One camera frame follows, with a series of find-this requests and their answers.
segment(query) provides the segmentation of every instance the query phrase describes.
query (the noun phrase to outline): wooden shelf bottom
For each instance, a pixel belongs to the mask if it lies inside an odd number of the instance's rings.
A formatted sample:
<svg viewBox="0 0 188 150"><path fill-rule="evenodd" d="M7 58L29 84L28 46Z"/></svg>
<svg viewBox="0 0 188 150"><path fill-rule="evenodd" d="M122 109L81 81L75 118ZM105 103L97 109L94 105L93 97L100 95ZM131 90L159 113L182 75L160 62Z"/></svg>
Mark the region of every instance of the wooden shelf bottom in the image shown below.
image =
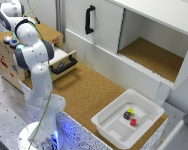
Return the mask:
<svg viewBox="0 0 188 150"><path fill-rule="evenodd" d="M119 53L172 82L175 82L184 60L143 38L138 38Z"/></svg>

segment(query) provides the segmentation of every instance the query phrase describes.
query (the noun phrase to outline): black handle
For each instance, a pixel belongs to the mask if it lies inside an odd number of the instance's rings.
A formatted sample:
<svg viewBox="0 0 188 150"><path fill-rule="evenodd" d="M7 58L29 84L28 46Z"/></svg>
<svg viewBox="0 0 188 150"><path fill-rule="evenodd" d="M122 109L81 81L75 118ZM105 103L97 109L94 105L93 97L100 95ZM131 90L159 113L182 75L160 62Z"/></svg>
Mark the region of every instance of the black handle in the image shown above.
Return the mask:
<svg viewBox="0 0 188 150"><path fill-rule="evenodd" d="M50 66L51 67L51 71L52 73L58 75L64 71L66 71L67 69L69 69L70 67L76 65L77 63L77 60L75 58L72 57L72 55L69 55L69 60L71 61L69 64L61 67L61 68L57 68L57 69L54 69L53 66Z"/></svg>
<svg viewBox="0 0 188 150"><path fill-rule="evenodd" d="M90 8L88 8L86 10L86 25L85 25L85 30L86 30L86 34L90 34L92 33L94 30L92 28L90 28L90 12L95 10L95 7L90 5Z"/></svg>

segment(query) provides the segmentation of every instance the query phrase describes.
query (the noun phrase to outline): red block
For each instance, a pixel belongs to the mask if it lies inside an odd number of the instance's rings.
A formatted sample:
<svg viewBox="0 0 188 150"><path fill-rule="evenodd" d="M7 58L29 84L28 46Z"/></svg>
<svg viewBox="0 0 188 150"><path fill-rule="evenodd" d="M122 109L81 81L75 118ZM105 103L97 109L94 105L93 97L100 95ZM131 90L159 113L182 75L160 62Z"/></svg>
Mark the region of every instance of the red block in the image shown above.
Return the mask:
<svg viewBox="0 0 188 150"><path fill-rule="evenodd" d="M130 123L130 125L132 125L132 126L136 126L136 123L137 123L137 120L134 119L134 118L132 118L132 119L131 119L131 123Z"/></svg>

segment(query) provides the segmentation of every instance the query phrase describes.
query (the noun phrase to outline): cabinet door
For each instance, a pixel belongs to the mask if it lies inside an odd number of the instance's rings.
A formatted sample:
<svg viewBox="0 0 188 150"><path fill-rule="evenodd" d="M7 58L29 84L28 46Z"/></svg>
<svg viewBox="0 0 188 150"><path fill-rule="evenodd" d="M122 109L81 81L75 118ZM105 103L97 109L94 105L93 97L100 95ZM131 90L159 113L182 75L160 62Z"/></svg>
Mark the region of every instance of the cabinet door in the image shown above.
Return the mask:
<svg viewBox="0 0 188 150"><path fill-rule="evenodd" d="M85 32L86 10L90 5L91 34ZM68 0L67 29L111 53L116 54L124 9L107 0Z"/></svg>

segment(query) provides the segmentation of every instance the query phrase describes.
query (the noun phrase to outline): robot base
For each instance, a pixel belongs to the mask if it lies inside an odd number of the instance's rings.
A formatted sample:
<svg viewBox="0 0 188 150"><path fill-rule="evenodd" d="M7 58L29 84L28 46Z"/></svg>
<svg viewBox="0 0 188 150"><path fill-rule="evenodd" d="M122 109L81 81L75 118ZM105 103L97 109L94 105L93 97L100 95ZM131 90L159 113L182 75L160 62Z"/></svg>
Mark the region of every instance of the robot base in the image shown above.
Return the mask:
<svg viewBox="0 0 188 150"><path fill-rule="evenodd" d="M43 149L41 144L38 146L34 143L32 143L32 146L29 149L30 141L28 140L28 138L31 135L31 133L34 131L34 129L37 127L37 125L38 125L38 122L34 122L32 124L29 124L27 127L25 127L20 132L19 137L18 137L18 149L19 150L51 150L51 148ZM58 142L59 142L59 145L62 145L63 144L63 138L59 138Z"/></svg>

